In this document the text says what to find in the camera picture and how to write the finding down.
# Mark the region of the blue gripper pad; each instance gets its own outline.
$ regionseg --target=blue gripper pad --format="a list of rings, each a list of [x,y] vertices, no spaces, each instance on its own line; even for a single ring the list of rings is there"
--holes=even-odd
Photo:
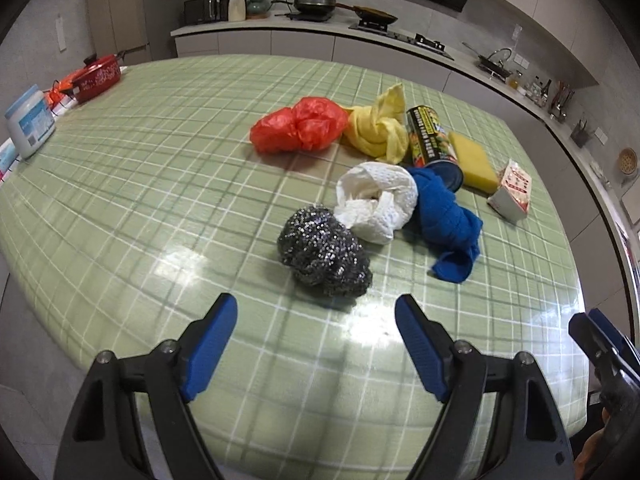
[[[207,389],[213,372],[225,351],[238,320],[238,304],[231,294],[220,294],[216,303],[207,315],[192,322],[182,337],[191,327],[190,335],[195,340],[185,342],[180,355],[182,357],[182,381],[180,391],[186,402],[195,399],[196,395]]]
[[[620,331],[613,326],[613,323],[609,321],[609,318],[605,316],[599,308],[591,310],[589,312],[589,318],[602,330],[604,335],[609,338],[609,341],[616,347],[618,352],[622,352],[624,338]]]
[[[417,311],[426,320],[426,316],[419,308]],[[432,341],[420,326],[418,312],[409,304],[406,295],[400,296],[396,301],[396,325],[411,361],[414,362],[422,386],[435,395],[439,402],[445,402],[449,397],[449,388],[444,381],[444,363]]]

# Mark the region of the checkered table surface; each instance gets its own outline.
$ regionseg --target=checkered table surface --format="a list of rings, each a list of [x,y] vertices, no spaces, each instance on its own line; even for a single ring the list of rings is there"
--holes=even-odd
[[[335,182],[365,157],[349,146],[258,156],[252,124],[308,95],[371,104],[393,76],[331,62],[209,56],[132,67],[58,122],[0,188],[0,248],[49,333],[88,368],[105,348],[147,352],[200,318],[220,292],[236,330],[191,407],[214,458],[266,480],[403,479],[440,405],[425,393],[396,329],[410,292],[454,339],[538,359],[570,433],[586,418],[588,368],[567,333],[584,309],[569,243],[535,168],[505,123],[404,82],[408,107],[482,144],[494,168],[532,174],[517,227],[484,198],[457,200],[484,222],[481,256],[461,285],[428,275],[414,234],[367,246],[374,273],[355,301],[298,286],[278,262],[286,219],[335,205]],[[468,451],[480,458],[491,399]]]

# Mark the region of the bolt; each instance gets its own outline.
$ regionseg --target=bolt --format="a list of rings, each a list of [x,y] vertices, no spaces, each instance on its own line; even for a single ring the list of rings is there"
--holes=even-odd
[[[459,339],[458,341],[453,343],[453,348],[455,348],[456,352],[458,352],[459,354],[469,354],[473,350],[471,343],[464,341],[463,339]]]
[[[172,354],[178,349],[178,342],[175,339],[165,339],[160,343],[160,351],[163,354]]]
[[[532,365],[536,362],[536,360],[533,358],[533,355],[531,355],[529,352],[518,352],[516,357],[522,365]]]
[[[113,357],[113,352],[111,350],[103,350],[95,357],[95,360],[99,362],[101,365],[103,365],[111,361],[112,357]]]

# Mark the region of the gray floor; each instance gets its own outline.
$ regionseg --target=gray floor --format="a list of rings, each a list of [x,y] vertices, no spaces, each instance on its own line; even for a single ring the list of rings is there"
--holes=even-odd
[[[0,424],[22,459],[51,480],[58,443],[84,373],[34,316],[0,254]],[[158,437],[143,423],[146,450],[158,480],[170,480]],[[220,468],[227,480],[255,480]]]

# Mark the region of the blue cloth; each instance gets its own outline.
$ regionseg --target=blue cloth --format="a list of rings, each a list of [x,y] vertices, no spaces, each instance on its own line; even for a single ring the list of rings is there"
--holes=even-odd
[[[420,222],[422,237],[442,248],[431,270],[446,282],[464,282],[480,254],[481,219],[456,204],[456,196],[429,168],[407,168],[407,171],[418,186],[414,216]]]

